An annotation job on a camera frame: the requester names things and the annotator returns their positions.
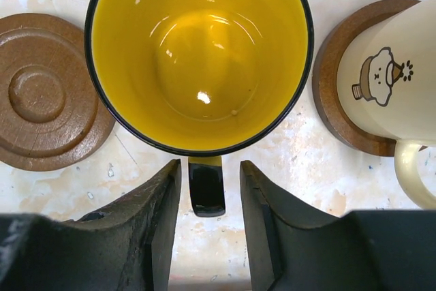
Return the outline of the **cream mug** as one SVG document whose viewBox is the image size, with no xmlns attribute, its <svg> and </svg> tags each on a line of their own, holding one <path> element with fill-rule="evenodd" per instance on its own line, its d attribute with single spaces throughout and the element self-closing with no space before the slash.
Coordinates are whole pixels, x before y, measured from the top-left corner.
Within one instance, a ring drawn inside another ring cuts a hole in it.
<svg viewBox="0 0 436 291">
<path fill-rule="evenodd" d="M 337 91 L 361 130 L 393 139 L 394 168 L 422 209 L 435 195 L 418 174 L 418 151 L 435 146 L 435 0 L 421 1 L 364 30 L 344 52 Z"/>
</svg>

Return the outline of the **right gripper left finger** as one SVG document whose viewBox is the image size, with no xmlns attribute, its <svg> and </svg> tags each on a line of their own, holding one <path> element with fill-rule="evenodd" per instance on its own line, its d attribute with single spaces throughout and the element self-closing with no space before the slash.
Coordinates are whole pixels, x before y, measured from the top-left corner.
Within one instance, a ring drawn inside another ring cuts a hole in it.
<svg viewBox="0 0 436 291">
<path fill-rule="evenodd" d="M 166 290 L 181 193 L 173 159 L 79 220 L 1 216 L 2 290 Z"/>
</svg>

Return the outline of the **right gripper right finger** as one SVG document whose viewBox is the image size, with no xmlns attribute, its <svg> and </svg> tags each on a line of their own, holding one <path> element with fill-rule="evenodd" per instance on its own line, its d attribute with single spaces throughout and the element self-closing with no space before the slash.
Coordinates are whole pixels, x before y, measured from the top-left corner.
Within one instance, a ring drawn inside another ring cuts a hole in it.
<svg viewBox="0 0 436 291">
<path fill-rule="evenodd" d="M 327 214 L 240 165 L 254 290 L 434 290 L 435 212 Z"/>
</svg>

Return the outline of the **dark wooden coaster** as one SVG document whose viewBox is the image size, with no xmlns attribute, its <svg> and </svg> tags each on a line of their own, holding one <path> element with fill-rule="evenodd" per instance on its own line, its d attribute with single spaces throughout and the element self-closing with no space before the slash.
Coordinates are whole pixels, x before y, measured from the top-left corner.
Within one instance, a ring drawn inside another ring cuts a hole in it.
<svg viewBox="0 0 436 291">
<path fill-rule="evenodd" d="M 345 114 L 337 91 L 337 72 L 346 48 L 357 36 L 419 2 L 381 0 L 370 3 L 338 23 L 322 42 L 313 64 L 313 99 L 328 131 L 344 145 L 370 155 L 394 156 L 395 140 L 360 129 Z"/>
<path fill-rule="evenodd" d="M 29 171 L 94 154 L 114 119 L 91 82 L 83 30 L 49 14 L 1 19 L 1 161 Z"/>
</svg>

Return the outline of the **yellow glass mug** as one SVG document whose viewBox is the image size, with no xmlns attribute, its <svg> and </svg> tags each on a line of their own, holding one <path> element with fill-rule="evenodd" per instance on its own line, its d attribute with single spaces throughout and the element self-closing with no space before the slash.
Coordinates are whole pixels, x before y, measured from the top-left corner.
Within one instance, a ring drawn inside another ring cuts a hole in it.
<svg viewBox="0 0 436 291">
<path fill-rule="evenodd" d="M 267 136 L 300 97 L 314 48 L 307 0 L 90 0 L 85 55 L 112 116 L 188 159 L 191 206 L 225 213 L 222 156 Z"/>
</svg>

